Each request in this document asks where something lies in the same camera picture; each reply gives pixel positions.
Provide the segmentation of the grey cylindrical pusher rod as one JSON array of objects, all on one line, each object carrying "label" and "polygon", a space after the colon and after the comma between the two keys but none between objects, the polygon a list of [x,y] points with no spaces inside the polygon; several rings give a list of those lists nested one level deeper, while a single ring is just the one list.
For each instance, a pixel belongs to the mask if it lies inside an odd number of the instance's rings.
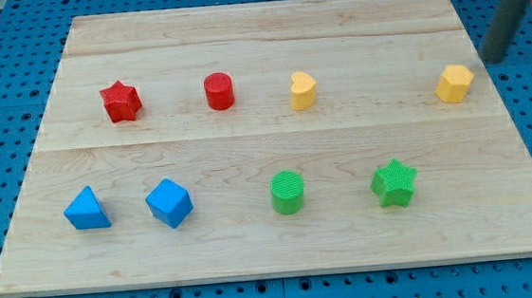
[{"label": "grey cylindrical pusher rod", "polygon": [[478,54],[485,63],[501,62],[531,0],[499,0]]}]

